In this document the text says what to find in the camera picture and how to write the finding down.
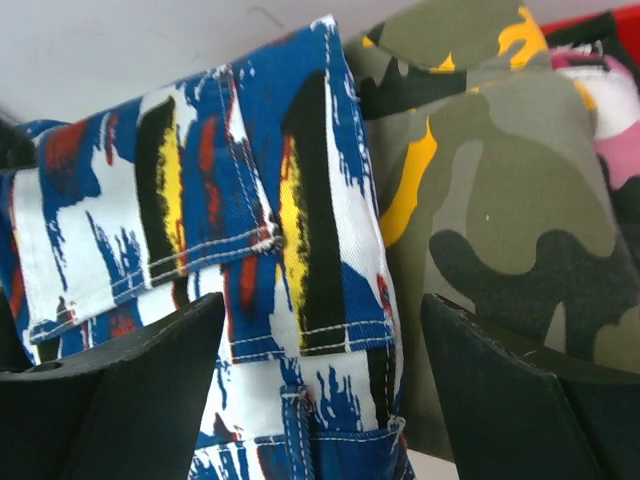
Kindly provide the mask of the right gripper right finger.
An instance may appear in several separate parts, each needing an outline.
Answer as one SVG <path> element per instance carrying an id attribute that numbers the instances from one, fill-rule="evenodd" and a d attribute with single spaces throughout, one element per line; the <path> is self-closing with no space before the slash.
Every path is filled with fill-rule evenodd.
<path id="1" fill-rule="evenodd" d="M 462 479 L 636 479 L 639 377 L 561 354 L 439 295 L 421 322 Z"/>

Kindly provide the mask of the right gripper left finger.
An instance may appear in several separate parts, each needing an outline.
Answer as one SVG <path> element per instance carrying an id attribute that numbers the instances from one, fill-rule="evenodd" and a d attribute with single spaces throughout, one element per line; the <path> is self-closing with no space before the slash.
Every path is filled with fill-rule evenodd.
<path id="1" fill-rule="evenodd" d="M 184 479 L 224 323 L 207 294 L 136 332 L 33 366 L 1 303 L 4 479 Z"/>

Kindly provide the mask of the green yellow camouflage trousers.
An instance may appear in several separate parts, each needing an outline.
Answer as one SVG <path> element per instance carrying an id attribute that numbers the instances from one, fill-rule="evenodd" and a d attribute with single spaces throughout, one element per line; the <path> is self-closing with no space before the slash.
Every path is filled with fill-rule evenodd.
<path id="1" fill-rule="evenodd" d="M 422 1 L 349 40 L 405 355 L 412 450 L 453 456 L 423 338 L 426 293 L 526 338 L 639 367 L 636 236 L 594 149 L 595 96 L 521 1 Z"/>

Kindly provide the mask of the blue red white shorts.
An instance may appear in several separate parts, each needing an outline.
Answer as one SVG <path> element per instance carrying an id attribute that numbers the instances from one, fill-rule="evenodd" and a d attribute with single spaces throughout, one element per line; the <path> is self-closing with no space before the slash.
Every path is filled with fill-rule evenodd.
<path id="1" fill-rule="evenodd" d="M 209 293 L 190 479 L 410 479 L 363 119 L 326 16 L 67 123 L 1 128 L 1 287 L 29 365 Z"/>

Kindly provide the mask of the pink camouflage trousers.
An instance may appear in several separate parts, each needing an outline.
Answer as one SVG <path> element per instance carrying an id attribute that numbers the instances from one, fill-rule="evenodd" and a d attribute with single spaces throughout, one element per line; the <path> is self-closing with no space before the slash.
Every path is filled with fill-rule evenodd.
<path id="1" fill-rule="evenodd" d="M 551 50 L 552 66 L 589 93 L 596 112 L 594 146 L 605 161 L 610 188 L 639 175 L 639 92 L 629 68 L 595 45 Z"/>

